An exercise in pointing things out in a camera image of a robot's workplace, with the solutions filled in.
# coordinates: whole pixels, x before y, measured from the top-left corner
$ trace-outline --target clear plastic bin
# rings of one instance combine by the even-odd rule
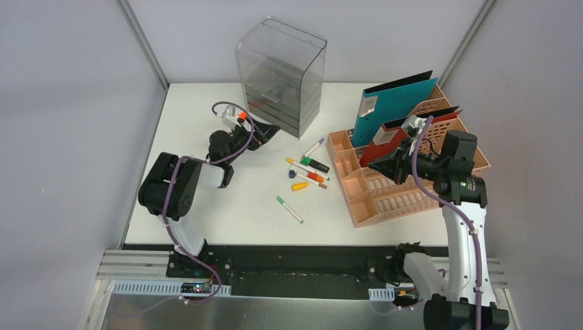
[[[236,47],[248,109],[301,137],[320,111],[327,40],[266,17]]]

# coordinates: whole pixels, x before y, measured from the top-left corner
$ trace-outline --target tabletop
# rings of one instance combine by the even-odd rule
[[[288,178],[290,157],[301,155],[330,132],[354,127],[362,90],[374,84],[327,83],[322,87],[320,113],[298,140],[279,131],[255,151],[246,151],[233,163],[227,188],[198,187],[190,212],[209,244],[245,245],[397,245],[421,241],[423,245],[447,245],[441,210],[430,210],[354,228],[331,160],[323,144],[311,158],[330,166],[328,189],[309,186],[292,192],[299,179]],[[244,105],[241,85],[171,84],[156,130],[146,174],[161,152],[204,158],[208,138],[228,128],[210,107],[227,100]],[[303,219],[298,223],[276,200],[281,196]],[[126,236],[127,244],[171,243],[157,218],[137,202]]]

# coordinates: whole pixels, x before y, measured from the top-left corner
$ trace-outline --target teal binder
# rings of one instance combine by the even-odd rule
[[[437,78],[430,79],[432,72],[427,71],[362,91],[352,145],[368,146],[383,123],[405,118],[419,103],[427,100],[437,82]]]

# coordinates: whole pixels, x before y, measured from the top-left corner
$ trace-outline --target wall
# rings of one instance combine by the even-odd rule
[[[483,0],[130,0],[171,83],[239,81],[235,46],[267,15],[328,39],[324,80],[445,69]]]
[[[1,7],[0,329],[77,329],[163,91],[114,0]]]
[[[523,329],[580,329],[583,2],[499,1],[445,93],[492,162],[487,248]]]

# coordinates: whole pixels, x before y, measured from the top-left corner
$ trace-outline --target green marker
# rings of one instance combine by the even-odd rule
[[[289,205],[287,205],[287,204],[285,203],[285,201],[283,201],[283,198],[281,198],[281,197],[277,196],[277,201],[278,201],[278,202],[279,202],[279,204],[281,204],[281,205],[282,205],[282,206],[283,206],[283,207],[284,207],[284,208],[285,208],[285,209],[286,209],[286,210],[287,210],[287,211],[288,211],[288,212],[289,212],[291,215],[293,215],[293,216],[294,216],[294,218],[296,218],[296,220],[297,220],[299,223],[304,223],[303,219],[302,219],[302,218],[300,218],[300,216],[299,216],[299,215],[298,215],[298,214],[297,214],[297,213],[296,213],[294,210],[292,210],[292,208],[290,208],[290,207],[289,207]]]

